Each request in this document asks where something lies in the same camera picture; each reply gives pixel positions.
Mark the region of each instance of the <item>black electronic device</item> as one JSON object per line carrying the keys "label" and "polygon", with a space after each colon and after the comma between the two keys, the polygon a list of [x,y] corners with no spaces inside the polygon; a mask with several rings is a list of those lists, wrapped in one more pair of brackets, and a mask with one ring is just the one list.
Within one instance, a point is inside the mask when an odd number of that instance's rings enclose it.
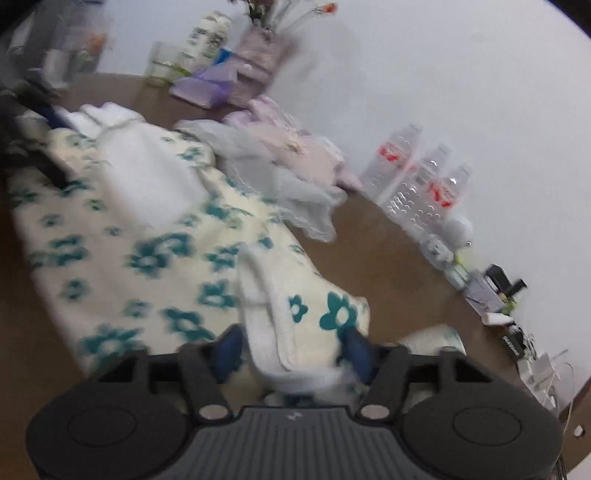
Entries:
{"label": "black electronic device", "polygon": [[[561,450],[557,420],[457,351],[412,355],[354,328],[343,356],[371,387],[347,407],[245,407],[235,417],[217,384],[240,356],[241,331],[178,353],[130,352],[47,404],[27,450],[51,480],[542,480]],[[187,414],[152,391],[182,386]],[[413,382],[437,394],[403,414]]]}

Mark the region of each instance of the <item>teal flower pattern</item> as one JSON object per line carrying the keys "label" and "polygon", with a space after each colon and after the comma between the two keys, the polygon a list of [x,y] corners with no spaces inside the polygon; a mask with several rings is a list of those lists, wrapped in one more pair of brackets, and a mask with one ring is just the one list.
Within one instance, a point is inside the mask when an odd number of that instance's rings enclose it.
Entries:
{"label": "teal flower pattern", "polygon": [[195,160],[195,158],[200,157],[202,153],[203,149],[200,147],[189,147],[183,153],[179,153],[178,156],[183,160]]}
{"label": "teal flower pattern", "polygon": [[183,216],[178,222],[181,225],[193,228],[201,222],[201,219],[194,213],[188,213],[187,215]]}
{"label": "teal flower pattern", "polygon": [[126,266],[137,270],[148,278],[158,278],[160,271],[168,267],[168,255],[158,250],[160,238],[137,242],[135,253],[127,255]]}
{"label": "teal flower pattern", "polygon": [[213,265],[213,271],[219,272],[226,268],[234,268],[236,266],[236,256],[240,250],[240,244],[230,245],[229,247],[220,247],[216,249],[215,253],[206,254],[205,258]]}
{"label": "teal flower pattern", "polygon": [[148,316],[152,304],[147,301],[133,299],[127,302],[123,309],[123,316],[132,319],[143,319]]}
{"label": "teal flower pattern", "polygon": [[201,284],[201,295],[197,297],[197,302],[201,305],[217,307],[222,310],[236,307],[238,299],[234,295],[226,293],[227,286],[227,280]]}
{"label": "teal flower pattern", "polygon": [[64,223],[63,217],[59,213],[48,213],[39,220],[39,223],[45,228],[59,226]]}
{"label": "teal flower pattern", "polygon": [[168,308],[160,313],[168,320],[168,329],[173,333],[180,333],[189,342],[213,340],[216,337],[202,326],[203,318],[197,312]]}
{"label": "teal flower pattern", "polygon": [[329,292],[326,303],[329,311],[320,317],[320,328],[323,330],[337,330],[345,326],[357,326],[357,307],[349,303],[349,297],[339,297],[335,292]]}
{"label": "teal flower pattern", "polygon": [[304,305],[301,301],[300,295],[295,295],[294,297],[289,297],[290,301],[290,310],[291,310],[291,317],[293,321],[296,323],[300,323],[302,317],[308,313],[308,307]]}
{"label": "teal flower pattern", "polygon": [[79,302],[89,294],[88,283],[81,278],[73,278],[64,284],[60,297],[67,302]]}
{"label": "teal flower pattern", "polygon": [[212,193],[209,197],[209,200],[204,205],[204,211],[209,216],[215,217],[219,220],[225,220],[230,212],[224,208],[222,208],[219,204],[219,194]]}
{"label": "teal flower pattern", "polygon": [[116,226],[116,225],[109,225],[103,229],[103,233],[106,236],[122,236],[123,229],[121,227]]}
{"label": "teal flower pattern", "polygon": [[94,188],[89,184],[88,179],[76,179],[72,180],[66,188],[61,190],[59,195],[62,198],[68,198],[73,196],[76,192],[84,190],[94,190]]}
{"label": "teal flower pattern", "polygon": [[163,252],[170,252],[177,257],[192,257],[195,254],[193,237],[187,233],[169,233],[160,237]]}
{"label": "teal flower pattern", "polygon": [[290,250],[298,255],[306,255],[306,251],[299,245],[290,245]]}
{"label": "teal flower pattern", "polygon": [[146,348],[143,342],[135,338],[143,331],[143,328],[125,330],[103,323],[97,327],[95,335],[81,338],[79,351],[83,356],[94,357],[93,368],[96,369],[125,352]]}
{"label": "teal flower pattern", "polygon": [[263,247],[268,248],[269,250],[273,248],[273,240],[271,240],[267,236],[263,236],[257,240]]}
{"label": "teal flower pattern", "polygon": [[39,201],[39,194],[26,187],[14,187],[9,192],[9,195],[12,208],[28,205],[29,203],[38,203]]}
{"label": "teal flower pattern", "polygon": [[106,212],[107,205],[105,202],[98,199],[90,199],[84,202],[84,205],[91,209],[93,212]]}
{"label": "teal flower pattern", "polygon": [[65,267],[69,263],[88,258],[90,254],[83,246],[84,241],[81,235],[68,235],[49,242],[48,245],[54,250],[51,252],[52,263],[58,267]]}

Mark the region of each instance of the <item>plastic water bottle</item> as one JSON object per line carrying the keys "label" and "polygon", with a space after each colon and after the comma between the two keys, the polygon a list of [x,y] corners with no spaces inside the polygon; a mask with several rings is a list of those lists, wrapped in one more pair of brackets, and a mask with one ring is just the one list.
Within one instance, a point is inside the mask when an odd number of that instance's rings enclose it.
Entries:
{"label": "plastic water bottle", "polygon": [[406,168],[421,131],[421,127],[408,125],[380,145],[374,160],[361,175],[366,197],[378,205],[383,201],[392,181]]}
{"label": "plastic water bottle", "polygon": [[383,205],[386,215],[406,231],[413,230],[417,212],[428,201],[429,188],[439,178],[451,150],[439,145],[412,165]]}
{"label": "plastic water bottle", "polygon": [[467,165],[454,168],[447,176],[432,182],[428,188],[427,201],[419,205],[414,215],[417,233],[414,238],[420,241],[425,234],[441,226],[447,214],[457,205],[466,191],[472,169]]}

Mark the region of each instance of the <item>white towel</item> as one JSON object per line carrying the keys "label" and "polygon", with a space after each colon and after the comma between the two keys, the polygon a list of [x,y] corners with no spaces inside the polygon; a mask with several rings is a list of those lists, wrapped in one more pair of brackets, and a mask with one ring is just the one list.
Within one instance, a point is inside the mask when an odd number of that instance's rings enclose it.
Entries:
{"label": "white towel", "polygon": [[350,297],[301,258],[247,247],[238,258],[238,293],[251,360],[273,390],[318,394],[356,381],[337,366],[344,325],[367,334],[365,299]]}
{"label": "white towel", "polygon": [[165,228],[208,195],[194,174],[197,162],[213,163],[208,145],[195,141],[187,149],[195,154],[175,155],[160,139],[177,140],[181,134],[150,125],[137,112],[114,103],[101,108],[83,105],[66,118],[80,133],[96,140],[111,164],[105,170],[109,181],[140,225]]}

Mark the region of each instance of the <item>glass cup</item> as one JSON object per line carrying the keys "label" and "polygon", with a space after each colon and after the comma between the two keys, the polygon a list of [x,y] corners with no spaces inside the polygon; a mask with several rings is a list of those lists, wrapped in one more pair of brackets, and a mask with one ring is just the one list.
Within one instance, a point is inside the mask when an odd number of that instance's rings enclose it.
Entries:
{"label": "glass cup", "polygon": [[146,82],[156,87],[169,85],[174,80],[173,70],[181,47],[161,41],[154,42],[146,68]]}

